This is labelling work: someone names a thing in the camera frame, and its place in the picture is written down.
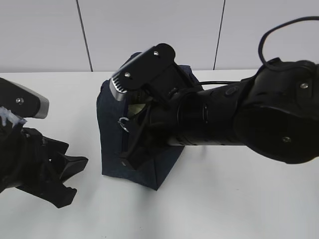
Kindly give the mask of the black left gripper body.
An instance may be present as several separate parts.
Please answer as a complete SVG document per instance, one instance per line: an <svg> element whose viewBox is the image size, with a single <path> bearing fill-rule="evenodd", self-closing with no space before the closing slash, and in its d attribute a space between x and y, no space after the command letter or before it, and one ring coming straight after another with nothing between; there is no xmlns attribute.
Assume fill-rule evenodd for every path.
<svg viewBox="0 0 319 239"><path fill-rule="evenodd" d="M36 197L52 190L52 139L21 124L0 127L0 191L17 188Z"/></svg>

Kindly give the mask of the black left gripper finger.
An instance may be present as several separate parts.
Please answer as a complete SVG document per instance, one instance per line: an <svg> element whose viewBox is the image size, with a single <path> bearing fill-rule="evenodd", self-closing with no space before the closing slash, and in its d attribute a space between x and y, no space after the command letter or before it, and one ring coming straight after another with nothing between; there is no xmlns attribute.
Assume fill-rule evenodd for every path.
<svg viewBox="0 0 319 239"><path fill-rule="evenodd" d="M75 188L67 187L64 182L82 172L88 163L83 156L67 156L55 153L48 163L50 179L45 182L45 199L57 208L70 205L77 193Z"/></svg>
<svg viewBox="0 0 319 239"><path fill-rule="evenodd" d="M41 159L65 159L69 144L48 137L42 137Z"/></svg>

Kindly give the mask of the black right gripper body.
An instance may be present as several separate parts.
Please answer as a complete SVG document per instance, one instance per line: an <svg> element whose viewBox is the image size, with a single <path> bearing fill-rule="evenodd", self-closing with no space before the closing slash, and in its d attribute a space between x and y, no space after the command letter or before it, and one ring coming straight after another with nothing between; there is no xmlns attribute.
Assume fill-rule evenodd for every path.
<svg viewBox="0 0 319 239"><path fill-rule="evenodd" d="M194 75L188 65L173 63L142 88L127 92L129 104L146 104L123 128L128 142L120 154L122 164L137 170L169 146L185 146L178 135L187 97L194 94Z"/></svg>

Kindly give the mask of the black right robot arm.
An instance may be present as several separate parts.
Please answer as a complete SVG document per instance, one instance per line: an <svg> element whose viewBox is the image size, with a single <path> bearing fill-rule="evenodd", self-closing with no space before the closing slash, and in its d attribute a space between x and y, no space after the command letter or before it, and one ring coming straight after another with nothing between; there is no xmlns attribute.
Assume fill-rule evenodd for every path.
<svg viewBox="0 0 319 239"><path fill-rule="evenodd" d="M164 104L146 88L130 102L142 110L126 124L120 157L138 169L166 149L186 145L244 145L286 164L319 155L319 67L275 58L255 75L204 90L184 74L161 77L172 90Z"/></svg>

